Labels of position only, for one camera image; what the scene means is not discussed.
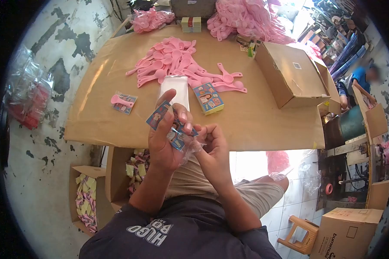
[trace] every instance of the dark t-shirt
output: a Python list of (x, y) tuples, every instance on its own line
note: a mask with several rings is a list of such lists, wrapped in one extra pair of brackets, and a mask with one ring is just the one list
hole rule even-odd
[(127, 204), (81, 248), (79, 258), (281, 259), (266, 227), (235, 235), (214, 200), (166, 200), (154, 220)]

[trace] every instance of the person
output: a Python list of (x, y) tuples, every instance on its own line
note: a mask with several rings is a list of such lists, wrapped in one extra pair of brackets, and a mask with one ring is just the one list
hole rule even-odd
[[(171, 101), (168, 90), (159, 99)], [(217, 124), (192, 125), (192, 115), (174, 104), (183, 131), (194, 128), (205, 142), (179, 166), (184, 154), (167, 133), (174, 117), (166, 113), (148, 136), (150, 168), (140, 187), (111, 221), (81, 248), (79, 258), (266, 258), (281, 259), (260, 218), (285, 193), (288, 179), (268, 176), (233, 185), (229, 149)]]
[(338, 80), (336, 82), (336, 88), (340, 96), (342, 111), (347, 111), (356, 105), (353, 86), (366, 96), (372, 105), (375, 105), (377, 101), (370, 94), (370, 84), (378, 80), (379, 68), (375, 64), (371, 64), (368, 69), (358, 67), (345, 80)]

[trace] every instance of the plastic stool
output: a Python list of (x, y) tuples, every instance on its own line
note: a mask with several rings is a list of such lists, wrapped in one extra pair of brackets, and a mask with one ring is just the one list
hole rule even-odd
[[(316, 242), (319, 227), (311, 221), (303, 220), (301, 218), (297, 218), (296, 216), (290, 216), (288, 220), (293, 222), (294, 225), (292, 226), (292, 229), (288, 234), (287, 238), (285, 240), (278, 238), (277, 242), (299, 253), (310, 254), (311, 250), (313, 249), (314, 243)], [(307, 233), (305, 234), (302, 241), (295, 241), (294, 243), (290, 243), (289, 240), (291, 239), (297, 227), (301, 227), (302, 229), (306, 230)]]

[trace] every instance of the knee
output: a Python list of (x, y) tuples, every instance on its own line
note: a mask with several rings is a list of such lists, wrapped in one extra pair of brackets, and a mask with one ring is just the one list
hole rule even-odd
[(277, 183), (279, 186), (281, 186), (281, 188), (284, 189), (284, 192), (286, 192), (287, 189), (288, 189), (288, 186), (289, 186), (289, 184), (290, 184), (290, 181), (288, 180), (287, 177), (285, 177), (284, 179), (282, 179), (282, 180), (280, 180), (280, 181), (277, 181), (276, 183)]

